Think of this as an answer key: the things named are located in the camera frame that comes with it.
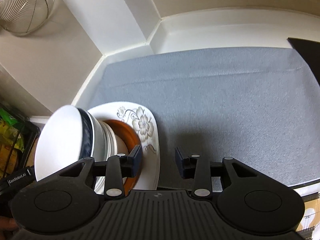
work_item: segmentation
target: hand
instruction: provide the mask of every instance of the hand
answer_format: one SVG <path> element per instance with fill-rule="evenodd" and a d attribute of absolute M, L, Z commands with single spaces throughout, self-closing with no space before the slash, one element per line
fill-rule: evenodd
<path fill-rule="evenodd" d="M 13 231 L 17 228 L 17 223 L 13 218 L 0 216 L 0 240 L 5 240 L 3 231 Z"/>

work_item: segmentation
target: white wall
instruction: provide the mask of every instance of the white wall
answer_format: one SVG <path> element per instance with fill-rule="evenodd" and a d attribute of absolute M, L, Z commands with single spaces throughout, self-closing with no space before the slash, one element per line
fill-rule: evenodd
<path fill-rule="evenodd" d="M 157 22 L 150 0 L 64 0 L 102 54 L 144 43 Z"/>
<path fill-rule="evenodd" d="M 1 65 L 0 96 L 11 107 L 19 109 L 26 116 L 51 114 L 48 108 L 26 91 Z"/>
<path fill-rule="evenodd" d="M 15 102 L 27 103 L 21 110 L 48 114 L 72 102 L 101 56 L 65 3 L 55 0 L 51 16 L 37 31 L 19 37 L 0 29 L 0 65 L 12 78 L 1 87 L 12 90 L 16 82 L 21 87 Z"/>

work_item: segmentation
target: flower pattern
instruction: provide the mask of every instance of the flower pattern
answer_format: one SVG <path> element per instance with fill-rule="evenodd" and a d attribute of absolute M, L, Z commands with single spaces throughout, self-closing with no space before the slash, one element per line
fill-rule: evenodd
<path fill-rule="evenodd" d="M 120 118 L 120 117 L 124 117 L 124 115 L 125 115 L 125 108 L 124 108 L 124 106 L 119 107 L 117 115 L 118 115 L 119 118 Z"/>
<path fill-rule="evenodd" d="M 136 117 L 132 120 L 132 126 L 137 132 L 141 142 L 147 141 L 149 137 L 152 137 L 154 126 L 151 122 L 151 117 L 148 117 L 141 106 L 136 111 Z"/>

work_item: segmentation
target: black panel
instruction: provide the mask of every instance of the black panel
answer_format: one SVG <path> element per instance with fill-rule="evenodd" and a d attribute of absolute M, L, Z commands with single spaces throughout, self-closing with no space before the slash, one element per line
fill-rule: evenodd
<path fill-rule="evenodd" d="M 78 230 L 47 236 L 23 229 L 14 239 L 298 240 L 301 238 L 295 232 L 270 237 L 243 233 L 222 220 L 211 202 L 192 199 L 185 190 L 132 190 L 127 198 L 106 202 L 98 216 Z"/>
<path fill-rule="evenodd" d="M 291 46 L 303 57 L 320 83 L 320 42 L 288 38 Z"/>

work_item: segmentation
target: snack package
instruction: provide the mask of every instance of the snack package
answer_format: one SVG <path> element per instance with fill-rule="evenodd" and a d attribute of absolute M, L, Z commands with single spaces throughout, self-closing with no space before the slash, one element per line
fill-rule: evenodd
<path fill-rule="evenodd" d="M 12 145 L 18 132 L 19 132 L 18 129 L 14 128 L 8 122 L 5 121 L 5 119 L 3 118 L 3 116 L 1 115 L 1 112 L 0 112 L 0 142 L 4 143 L 6 145 Z M 20 134 L 18 136 L 18 139 L 17 139 L 14 147 L 22 152 L 24 151 L 23 138 Z"/>
<path fill-rule="evenodd" d="M 9 157 L 9 153 L 10 153 L 11 147 L 7 146 L 5 144 L 0 143 L 0 175 L 3 174 L 4 168 L 5 168 L 5 164 L 8 160 Z M 16 165 L 18 164 L 18 153 L 16 149 L 12 150 L 10 159 L 9 159 L 9 163 L 8 163 L 8 167 L 7 167 L 7 171 L 6 173 L 8 174 L 12 174 L 14 171 L 14 168 L 16 167 Z"/>
<path fill-rule="evenodd" d="M 0 108 L 0 116 L 9 124 L 10 126 L 14 126 L 18 123 L 18 120 L 15 119 L 12 115 L 10 115 L 6 110 Z"/>

